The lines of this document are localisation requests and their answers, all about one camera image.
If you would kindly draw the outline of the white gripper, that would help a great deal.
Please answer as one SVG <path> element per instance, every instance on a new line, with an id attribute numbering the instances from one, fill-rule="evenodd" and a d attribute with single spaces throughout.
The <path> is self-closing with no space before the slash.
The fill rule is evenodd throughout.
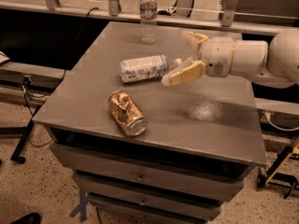
<path id="1" fill-rule="evenodd" d="M 163 76 L 162 84 L 176 86 L 194 81 L 202 75 L 210 77 L 227 77 L 233 57 L 235 41 L 231 37 L 213 37 L 197 34 L 191 31 L 182 31 L 181 38 L 200 60 L 192 57 L 186 59 L 177 68 Z"/>

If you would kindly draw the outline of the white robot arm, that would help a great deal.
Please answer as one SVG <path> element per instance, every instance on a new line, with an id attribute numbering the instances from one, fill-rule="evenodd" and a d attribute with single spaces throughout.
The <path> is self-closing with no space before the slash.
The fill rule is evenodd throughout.
<path id="1" fill-rule="evenodd" d="M 196 53 L 162 78 L 165 86 L 209 77 L 243 77 L 255 84 L 284 89 L 299 84 L 299 30 L 284 30 L 269 42 L 183 31 L 182 40 Z"/>

